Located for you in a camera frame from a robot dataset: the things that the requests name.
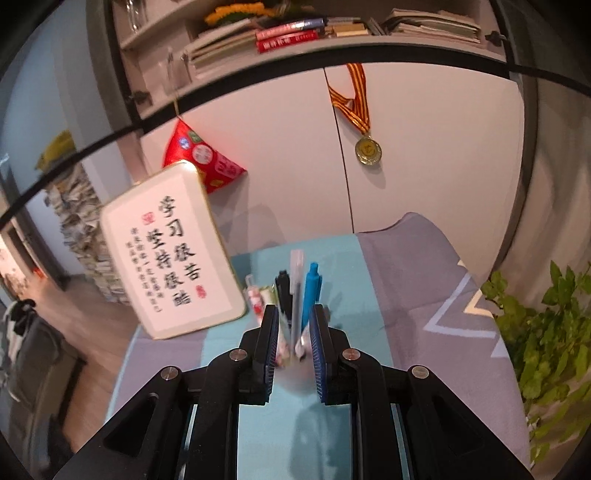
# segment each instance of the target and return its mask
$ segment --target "black pen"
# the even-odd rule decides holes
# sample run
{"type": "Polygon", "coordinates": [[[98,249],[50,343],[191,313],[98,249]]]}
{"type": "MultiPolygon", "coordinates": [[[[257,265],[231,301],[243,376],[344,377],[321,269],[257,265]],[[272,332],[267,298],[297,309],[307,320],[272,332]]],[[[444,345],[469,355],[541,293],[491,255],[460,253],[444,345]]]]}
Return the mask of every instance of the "black pen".
{"type": "Polygon", "coordinates": [[[290,293],[290,276],[287,270],[281,270],[275,277],[275,286],[277,287],[277,296],[279,297],[279,308],[281,313],[287,318],[287,324],[291,329],[291,309],[293,296],[290,293]]]}

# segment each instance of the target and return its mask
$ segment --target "medal ribbon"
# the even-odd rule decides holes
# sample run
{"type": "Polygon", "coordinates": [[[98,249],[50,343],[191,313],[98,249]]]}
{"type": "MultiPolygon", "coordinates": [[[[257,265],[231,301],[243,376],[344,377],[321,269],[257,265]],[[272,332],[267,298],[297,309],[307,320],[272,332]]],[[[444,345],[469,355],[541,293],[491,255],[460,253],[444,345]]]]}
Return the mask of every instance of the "medal ribbon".
{"type": "Polygon", "coordinates": [[[369,133],[369,108],[365,72],[360,63],[348,63],[347,68],[355,89],[355,98],[345,98],[329,85],[330,101],[333,107],[338,108],[362,135],[367,135],[369,133]]]}

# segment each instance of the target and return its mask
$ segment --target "red book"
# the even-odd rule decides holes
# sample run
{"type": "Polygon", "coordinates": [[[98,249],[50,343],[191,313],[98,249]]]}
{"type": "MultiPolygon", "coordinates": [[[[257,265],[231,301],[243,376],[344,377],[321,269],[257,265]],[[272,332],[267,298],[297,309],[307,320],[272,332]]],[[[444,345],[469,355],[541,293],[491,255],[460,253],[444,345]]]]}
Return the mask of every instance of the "red book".
{"type": "Polygon", "coordinates": [[[256,39],[266,40],[267,38],[280,37],[300,30],[312,30],[321,27],[324,27],[324,20],[322,18],[298,20],[297,22],[278,25],[277,27],[267,28],[266,30],[259,30],[256,32],[256,39]]]}
{"type": "Polygon", "coordinates": [[[287,47],[289,45],[295,45],[296,43],[303,43],[305,41],[317,39],[318,32],[316,30],[305,30],[303,32],[289,33],[287,35],[269,38],[267,40],[259,40],[256,42],[256,47],[259,53],[263,53],[269,50],[275,50],[276,48],[287,47]]]}

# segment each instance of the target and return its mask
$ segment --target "white wardrobe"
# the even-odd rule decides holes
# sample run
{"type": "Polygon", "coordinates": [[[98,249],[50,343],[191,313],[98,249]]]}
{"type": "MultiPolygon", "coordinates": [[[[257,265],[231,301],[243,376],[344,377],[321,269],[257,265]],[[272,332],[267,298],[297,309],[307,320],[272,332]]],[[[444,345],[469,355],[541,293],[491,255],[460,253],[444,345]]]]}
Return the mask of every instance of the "white wardrobe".
{"type": "MultiPolygon", "coordinates": [[[[231,255],[383,229],[418,212],[449,238],[476,281],[492,268],[521,168],[517,83],[434,64],[363,65],[379,167],[355,157],[359,133],[330,103],[327,80],[352,97],[346,66],[262,82],[183,114],[205,141],[248,170],[210,195],[231,255]]],[[[176,120],[141,139],[160,169],[176,120]]]]}

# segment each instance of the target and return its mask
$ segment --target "medal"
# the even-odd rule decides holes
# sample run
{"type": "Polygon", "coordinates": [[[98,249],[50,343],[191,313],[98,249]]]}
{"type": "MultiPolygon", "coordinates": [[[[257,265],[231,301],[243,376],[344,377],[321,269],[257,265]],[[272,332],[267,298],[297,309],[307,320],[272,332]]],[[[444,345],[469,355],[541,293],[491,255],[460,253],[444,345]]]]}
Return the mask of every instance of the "medal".
{"type": "Polygon", "coordinates": [[[382,147],[372,138],[362,137],[355,144],[355,154],[363,165],[372,166],[381,160],[382,147]]]}
{"type": "Polygon", "coordinates": [[[330,101],[333,107],[340,110],[345,118],[363,135],[355,144],[357,159],[363,165],[377,165],[382,158],[382,148],[369,136],[369,108],[365,72],[360,63],[348,63],[347,68],[355,89],[355,98],[346,98],[329,85],[330,101]]]}

